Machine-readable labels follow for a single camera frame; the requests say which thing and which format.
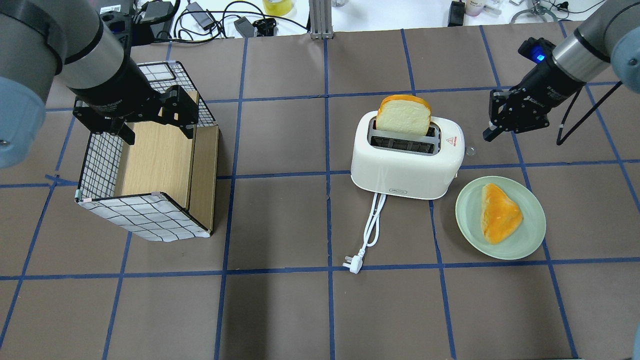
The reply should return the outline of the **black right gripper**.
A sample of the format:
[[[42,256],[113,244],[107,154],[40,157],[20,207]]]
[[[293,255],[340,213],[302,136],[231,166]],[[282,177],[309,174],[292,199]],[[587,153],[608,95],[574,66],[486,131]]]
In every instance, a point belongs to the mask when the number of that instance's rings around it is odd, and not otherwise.
[[[556,100],[541,89],[514,87],[489,92],[489,126],[483,130],[486,142],[493,142],[504,132],[525,133],[549,126],[547,114]]]

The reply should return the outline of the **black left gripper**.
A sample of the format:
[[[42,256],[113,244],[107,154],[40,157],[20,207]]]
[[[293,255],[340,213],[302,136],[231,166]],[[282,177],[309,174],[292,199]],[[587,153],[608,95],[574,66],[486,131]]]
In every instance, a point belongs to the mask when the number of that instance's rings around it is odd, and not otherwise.
[[[194,139],[200,99],[196,90],[171,85],[163,93],[148,82],[105,82],[91,88],[73,88],[72,92],[76,95],[73,114],[91,133],[106,132],[133,146],[136,135],[126,122],[158,120]]]

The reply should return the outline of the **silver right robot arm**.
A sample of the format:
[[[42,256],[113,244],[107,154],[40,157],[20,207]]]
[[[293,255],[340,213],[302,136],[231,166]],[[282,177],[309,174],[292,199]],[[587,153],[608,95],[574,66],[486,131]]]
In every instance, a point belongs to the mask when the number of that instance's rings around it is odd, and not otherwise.
[[[518,53],[535,66],[519,84],[490,92],[483,139],[491,142],[503,132],[546,128],[553,108],[608,67],[618,85],[638,92],[639,14],[637,0],[607,0],[558,45],[544,38],[524,41]]]

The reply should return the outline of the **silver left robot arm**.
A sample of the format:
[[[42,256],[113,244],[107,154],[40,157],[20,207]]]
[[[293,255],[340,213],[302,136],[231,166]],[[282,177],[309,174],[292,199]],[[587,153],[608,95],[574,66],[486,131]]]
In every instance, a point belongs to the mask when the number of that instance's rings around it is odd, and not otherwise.
[[[28,156],[45,120],[51,85],[59,76],[77,96],[73,113],[92,133],[135,143],[128,123],[154,122],[194,137],[199,106],[178,85],[151,87],[130,49],[154,40],[149,19],[99,13],[89,0],[1,2],[1,167]]]

